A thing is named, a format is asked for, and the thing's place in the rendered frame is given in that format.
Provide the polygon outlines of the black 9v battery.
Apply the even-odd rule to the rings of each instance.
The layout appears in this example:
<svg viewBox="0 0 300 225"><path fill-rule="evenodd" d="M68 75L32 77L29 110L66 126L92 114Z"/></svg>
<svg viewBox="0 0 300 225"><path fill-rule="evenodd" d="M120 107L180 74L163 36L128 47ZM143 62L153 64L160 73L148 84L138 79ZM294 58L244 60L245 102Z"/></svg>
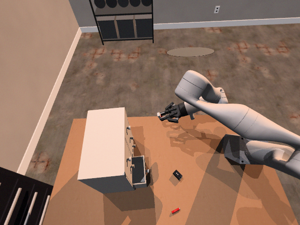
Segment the black 9v battery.
<svg viewBox="0 0 300 225"><path fill-rule="evenodd" d="M174 175L178 180L180 180L180 179L182 178L182 175L181 175L177 170L175 170L175 171L173 172L173 175Z"/></svg>

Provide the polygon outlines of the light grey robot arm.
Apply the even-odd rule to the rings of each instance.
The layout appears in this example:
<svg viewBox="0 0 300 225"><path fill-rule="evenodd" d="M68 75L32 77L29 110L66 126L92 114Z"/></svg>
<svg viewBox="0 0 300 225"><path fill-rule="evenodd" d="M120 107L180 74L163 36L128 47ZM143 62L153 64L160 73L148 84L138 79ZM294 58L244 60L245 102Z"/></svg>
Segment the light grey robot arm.
<svg viewBox="0 0 300 225"><path fill-rule="evenodd" d="M241 137L252 140L244 147L247 158L300 180L300 136L245 105L228 104L222 88L213 87L207 78L193 70L184 74L175 95L184 101L191 120L198 111L208 114ZM295 150L260 141L285 143Z"/></svg>

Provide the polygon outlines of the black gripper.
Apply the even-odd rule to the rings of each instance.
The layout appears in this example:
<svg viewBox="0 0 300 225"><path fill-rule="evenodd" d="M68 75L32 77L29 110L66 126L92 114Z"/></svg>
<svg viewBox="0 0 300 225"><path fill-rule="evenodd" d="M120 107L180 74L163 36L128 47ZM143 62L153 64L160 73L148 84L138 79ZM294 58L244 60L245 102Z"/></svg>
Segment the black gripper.
<svg viewBox="0 0 300 225"><path fill-rule="evenodd" d="M169 122L173 122L173 123L178 123L178 120L179 120L180 117L184 117L184 116L188 115L188 113L186 111L186 108L185 108L184 102L180 103L178 105L175 105L173 102L171 102L165 108L165 111L160 112L160 114L162 116L166 115L166 114L169 114L167 116L159 118L161 121L168 120ZM175 118L175 119L173 119L173 118Z"/></svg>

